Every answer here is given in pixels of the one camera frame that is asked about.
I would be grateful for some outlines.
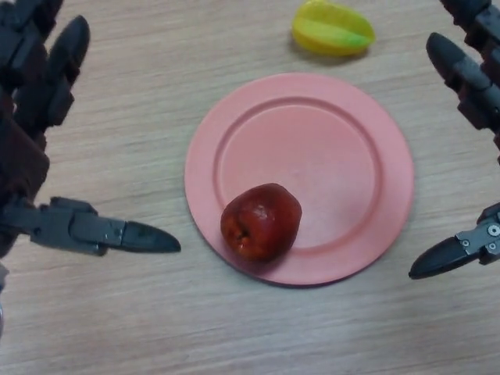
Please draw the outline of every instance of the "black robotic finger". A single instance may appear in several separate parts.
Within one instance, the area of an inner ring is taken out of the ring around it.
[[[477,50],[481,69],[500,85],[500,10],[491,0],[441,0],[454,23],[465,32],[465,42]]]
[[[455,43],[432,33],[427,54],[436,71],[459,97],[458,110],[478,130],[500,127],[500,88]]]
[[[449,237],[424,252],[413,263],[409,277],[414,280],[433,277],[465,266],[479,258],[468,253],[456,237]]]
[[[34,82],[45,71],[47,51],[33,34],[23,36],[0,27],[0,85],[9,94],[19,86]]]
[[[80,74],[91,40],[88,22],[82,16],[73,19],[55,40],[48,56],[47,78],[66,77],[71,86]]]
[[[57,37],[43,80],[17,91],[14,119],[31,137],[63,123],[74,101],[71,87],[80,75],[89,43],[88,23],[78,16]]]

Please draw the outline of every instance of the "wax apple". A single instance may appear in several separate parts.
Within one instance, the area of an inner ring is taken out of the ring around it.
[[[285,187],[264,184],[227,205],[220,229],[232,251],[250,261],[270,262],[291,248],[301,218],[300,203]]]

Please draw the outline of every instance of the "wood grain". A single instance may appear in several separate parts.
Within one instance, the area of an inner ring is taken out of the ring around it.
[[[425,52],[463,39],[438,0],[344,0],[378,41],[363,59],[318,59],[290,42],[300,0],[67,0],[92,43],[38,200],[62,195],[177,235],[166,257],[94,259],[20,240],[4,259],[2,375],[498,374],[500,265],[412,282],[414,259],[498,200],[498,150],[456,111]],[[416,200],[398,242],[343,283],[269,287],[233,271],[199,236],[184,157],[203,116],[241,84],[304,71],[350,81],[398,121]]]

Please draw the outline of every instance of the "wooden table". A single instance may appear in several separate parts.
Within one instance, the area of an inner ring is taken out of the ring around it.
[[[336,63],[290,42],[300,0],[67,0],[57,31],[87,17],[76,102],[48,133],[38,196],[177,235],[183,252],[103,259],[19,240],[3,259],[2,375],[498,374],[499,265],[411,281],[426,248],[470,229],[498,199],[498,150],[456,111],[427,58],[432,31],[462,31],[438,0],[350,0],[377,30],[364,59]],[[273,73],[323,73],[371,94],[398,121],[416,200],[395,246],[350,280],[312,290],[235,272],[198,234],[184,198],[191,136],[219,99]]]

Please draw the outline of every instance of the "robotic hand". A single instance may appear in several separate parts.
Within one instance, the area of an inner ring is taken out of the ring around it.
[[[483,58],[481,65],[446,37],[433,33],[427,54],[436,71],[459,97],[458,110],[478,130],[489,129],[500,148],[500,10],[491,0],[441,0],[465,42]],[[486,208],[472,230],[462,231],[424,252],[409,277],[433,277],[478,259],[486,265],[500,259],[500,203]]]
[[[73,104],[71,88],[87,54],[90,29],[82,16],[45,42],[63,0],[0,2],[0,258],[20,234],[49,247],[103,256],[127,252],[179,252],[179,241],[142,223],[100,217],[82,201],[52,198],[34,206],[49,160],[45,131],[63,123]],[[0,263],[0,292],[8,271]],[[0,336],[2,335],[0,306]]]

